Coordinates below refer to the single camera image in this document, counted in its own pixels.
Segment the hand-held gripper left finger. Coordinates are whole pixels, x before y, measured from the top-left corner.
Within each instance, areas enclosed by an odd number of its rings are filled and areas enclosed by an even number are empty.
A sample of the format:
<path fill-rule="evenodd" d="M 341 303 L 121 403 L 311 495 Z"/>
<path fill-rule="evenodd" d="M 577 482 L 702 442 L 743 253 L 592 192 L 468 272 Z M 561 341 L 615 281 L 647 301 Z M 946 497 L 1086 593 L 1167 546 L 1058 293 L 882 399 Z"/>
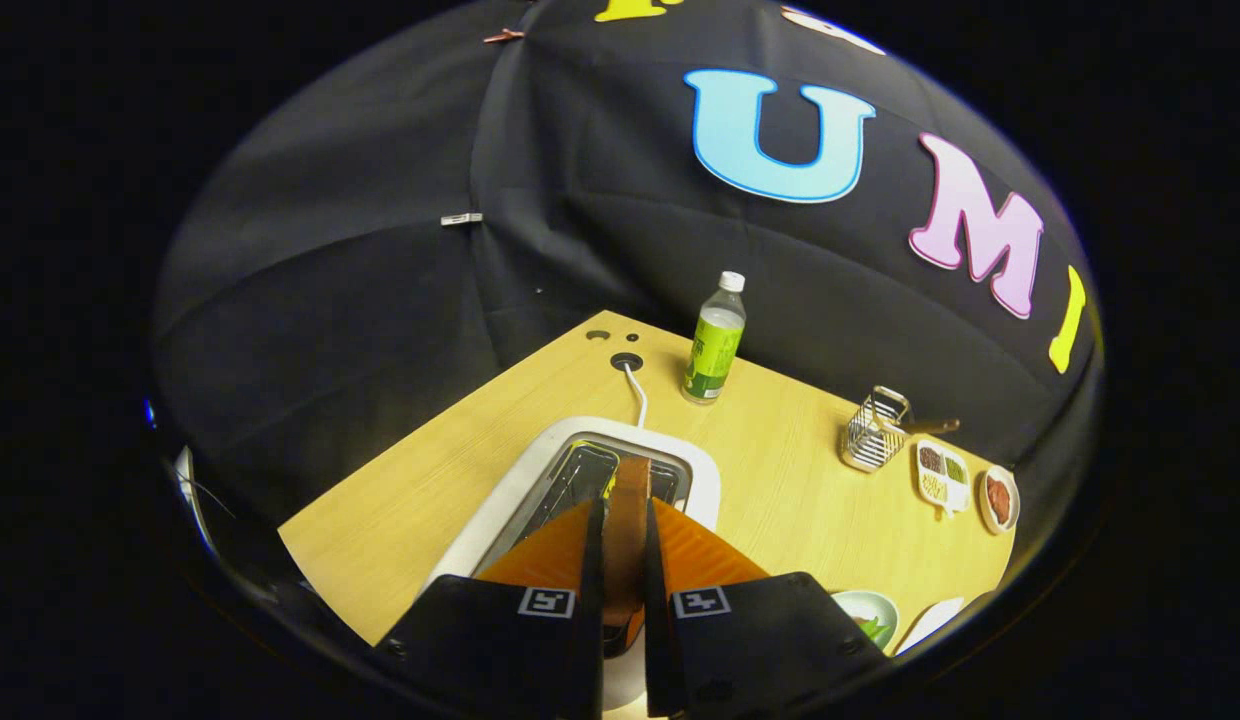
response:
<path fill-rule="evenodd" d="M 603 507 L 579 507 L 564 584 L 443 574 L 376 644 L 428 719 L 600 719 Z"/>

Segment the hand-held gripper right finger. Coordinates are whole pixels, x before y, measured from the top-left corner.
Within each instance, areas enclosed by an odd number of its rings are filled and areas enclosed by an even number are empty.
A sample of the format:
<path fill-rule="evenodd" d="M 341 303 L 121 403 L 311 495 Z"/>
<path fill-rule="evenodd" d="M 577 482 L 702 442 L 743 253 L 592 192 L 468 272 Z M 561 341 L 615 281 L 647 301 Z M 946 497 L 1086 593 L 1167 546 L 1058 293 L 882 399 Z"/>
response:
<path fill-rule="evenodd" d="M 651 718 L 838 718 L 892 661 L 807 571 L 771 575 L 684 512 L 649 502 Z"/>

